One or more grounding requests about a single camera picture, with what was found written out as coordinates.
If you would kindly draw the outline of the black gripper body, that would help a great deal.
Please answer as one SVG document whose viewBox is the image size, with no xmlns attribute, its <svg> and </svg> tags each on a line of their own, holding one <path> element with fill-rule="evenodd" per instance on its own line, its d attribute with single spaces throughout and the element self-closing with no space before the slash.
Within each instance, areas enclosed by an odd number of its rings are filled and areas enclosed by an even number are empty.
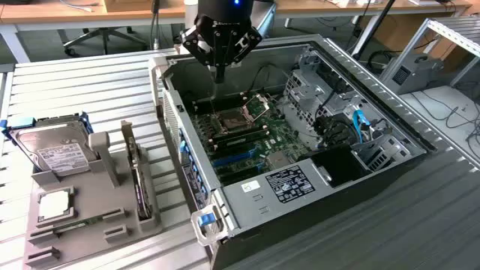
<svg viewBox="0 0 480 270">
<path fill-rule="evenodd" d="M 254 1 L 206 0 L 198 2 L 195 25 L 202 36 L 214 35 L 214 31 L 226 27 L 236 35 L 244 35 L 251 29 Z"/>
</svg>

